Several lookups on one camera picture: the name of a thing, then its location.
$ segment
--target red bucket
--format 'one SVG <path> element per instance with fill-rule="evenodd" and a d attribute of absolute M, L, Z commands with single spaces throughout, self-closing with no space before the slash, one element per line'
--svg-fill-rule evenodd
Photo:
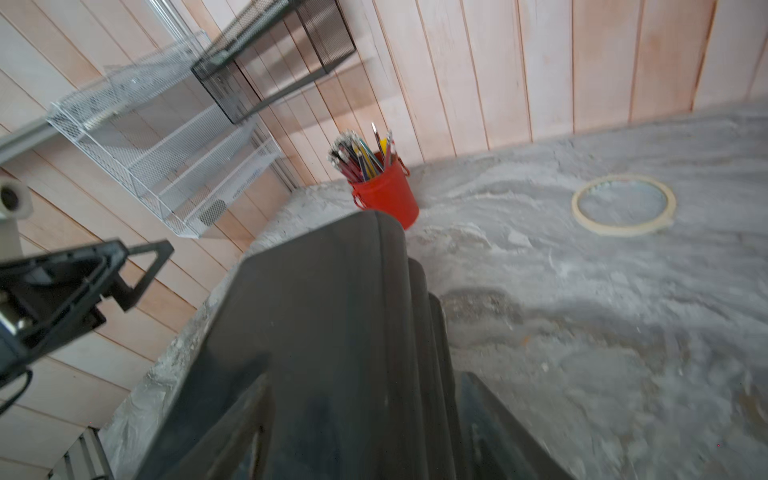
<path fill-rule="evenodd" d="M 360 184 L 351 184 L 352 196 L 359 208 L 390 214 L 400 222 L 403 230 L 408 230 L 419 216 L 419 205 L 406 180 L 411 172 L 400 157 L 397 160 L 378 177 Z"/>

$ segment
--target black mesh shelf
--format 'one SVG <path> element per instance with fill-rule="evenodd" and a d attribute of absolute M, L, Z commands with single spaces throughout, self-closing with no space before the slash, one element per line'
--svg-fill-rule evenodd
<path fill-rule="evenodd" d="M 319 59 L 319 67 L 262 98 L 243 73 L 243 51 L 277 22 L 295 12 Z M 236 124 L 275 100 L 329 74 L 352 53 L 355 43 L 336 0 L 253 0 L 192 67 L 227 118 Z"/>

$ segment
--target masking tape roll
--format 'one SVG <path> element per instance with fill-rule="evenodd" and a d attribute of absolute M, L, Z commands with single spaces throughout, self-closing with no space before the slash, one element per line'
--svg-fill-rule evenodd
<path fill-rule="evenodd" d="M 604 223 L 598 223 L 591 218 L 584 215 L 581 208 L 578 205 L 581 197 L 588 191 L 592 190 L 598 185 L 608 184 L 610 182 L 643 182 L 661 190 L 661 193 L 667 198 L 667 206 L 661 214 L 645 223 L 639 223 L 637 225 L 628 225 L 626 227 L 619 227 L 615 225 L 606 225 Z M 606 237 L 636 237 L 638 235 L 645 235 L 646 233 L 655 232 L 664 227 L 669 227 L 672 224 L 672 216 L 677 209 L 677 199 L 667 185 L 662 184 L 660 181 L 644 175 L 608 175 L 607 177 L 600 177 L 592 180 L 586 184 L 579 191 L 577 191 L 571 198 L 571 212 L 576 217 L 576 221 L 580 223 L 584 228 L 591 232 L 595 232 L 598 235 L 604 235 Z"/>

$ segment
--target wooden wall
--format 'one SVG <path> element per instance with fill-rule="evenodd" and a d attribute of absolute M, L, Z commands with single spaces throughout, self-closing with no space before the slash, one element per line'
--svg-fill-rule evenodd
<path fill-rule="evenodd" d="M 214 37 L 246 0 L 175 0 Z M 304 184 L 338 131 L 392 128 L 407 164 L 768 94 L 765 0 L 339 0 L 358 51 L 263 112 Z M 295 16 L 252 49 L 260 93 L 316 58 Z"/>
<path fill-rule="evenodd" d="M 0 136 L 111 66 L 170 42 L 144 0 L 0 0 Z M 190 93 L 187 106 L 195 101 Z M 34 364 L 29 390 L 0 416 L 0 478 L 46 478 L 86 426 L 109 420 L 289 192 L 268 170 L 204 238 L 191 240 L 173 235 L 62 136 L 0 168 L 32 192 L 35 212 L 19 224 L 25 254 L 112 238 L 167 238 L 175 249 L 138 308 L 102 303 L 107 323 Z M 138 257 L 122 274 L 135 282 L 151 261 Z M 0 389 L 0 399 L 21 384 Z"/>
<path fill-rule="evenodd" d="M 171 0 L 216 37 L 247 0 Z M 261 116 L 304 185 L 340 178 L 339 131 L 391 128 L 407 164 L 616 127 L 768 94 L 765 0 L 339 0 L 357 53 Z M 0 0 L 0 135 L 170 36 L 144 0 Z M 317 59 L 295 16 L 248 52 L 262 94 Z M 175 237 L 62 137 L 3 165 L 29 185 L 25 252 L 168 238 L 176 253 L 135 310 L 35 366 L 0 417 L 0 478 L 43 478 L 100 426 L 287 199 L 267 172 L 200 240 Z M 138 278 L 151 259 L 129 263 Z M 13 385 L 0 391 L 10 395 Z"/>

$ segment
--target wire mesh shelf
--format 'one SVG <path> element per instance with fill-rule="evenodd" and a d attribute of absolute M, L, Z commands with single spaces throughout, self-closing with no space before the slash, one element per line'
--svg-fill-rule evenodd
<path fill-rule="evenodd" d="M 233 125 L 191 75 L 195 35 L 53 104 L 48 121 L 181 237 L 200 237 L 283 157 L 257 115 Z"/>
<path fill-rule="evenodd" d="M 308 73 L 276 91 L 263 91 L 247 74 L 250 47 L 295 14 L 317 57 Z M 192 67 L 197 80 L 236 124 L 275 100 L 329 74 L 356 50 L 336 0 L 253 0 Z"/>

